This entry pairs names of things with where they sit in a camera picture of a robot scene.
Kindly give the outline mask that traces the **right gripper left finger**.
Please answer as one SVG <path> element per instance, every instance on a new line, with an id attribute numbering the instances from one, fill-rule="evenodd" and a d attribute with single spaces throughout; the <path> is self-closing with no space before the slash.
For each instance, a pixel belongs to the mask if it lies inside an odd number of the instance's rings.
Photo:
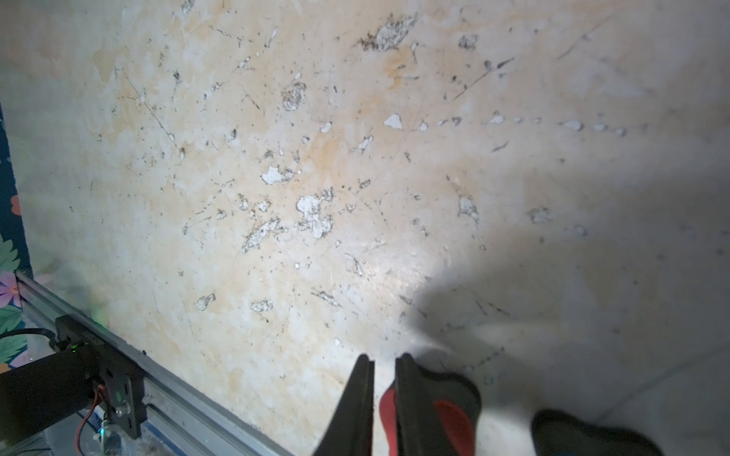
<path id="1" fill-rule="evenodd" d="M 373 450 L 375 363 L 360 355 L 353 367 L 317 456 L 370 456 Z"/>

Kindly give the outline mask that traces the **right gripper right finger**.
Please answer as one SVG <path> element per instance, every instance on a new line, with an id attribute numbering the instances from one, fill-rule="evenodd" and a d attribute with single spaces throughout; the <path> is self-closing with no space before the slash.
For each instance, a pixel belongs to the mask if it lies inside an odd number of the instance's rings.
<path id="1" fill-rule="evenodd" d="M 395 406 L 400 455 L 456 455 L 420 369 L 408 353 L 395 361 Z"/>

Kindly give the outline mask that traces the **red eraser top shelf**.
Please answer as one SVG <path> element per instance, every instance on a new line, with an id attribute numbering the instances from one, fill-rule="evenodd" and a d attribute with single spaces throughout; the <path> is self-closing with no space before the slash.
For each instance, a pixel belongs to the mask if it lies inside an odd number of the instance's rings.
<path id="1" fill-rule="evenodd" d="M 390 455 L 408 455 L 410 444 L 429 455 L 473 455 L 482 410 L 481 394 L 454 372 L 395 375 L 379 402 Z"/>

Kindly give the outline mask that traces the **blue eraser top shelf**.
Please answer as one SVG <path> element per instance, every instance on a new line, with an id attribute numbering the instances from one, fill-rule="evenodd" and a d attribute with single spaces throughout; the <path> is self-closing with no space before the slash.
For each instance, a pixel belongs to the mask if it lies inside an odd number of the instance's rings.
<path id="1" fill-rule="evenodd" d="M 562 410 L 540 410 L 532 418 L 530 435 L 537 455 L 662 456 L 662 450 L 641 433 L 621 427 L 601 427 Z"/>

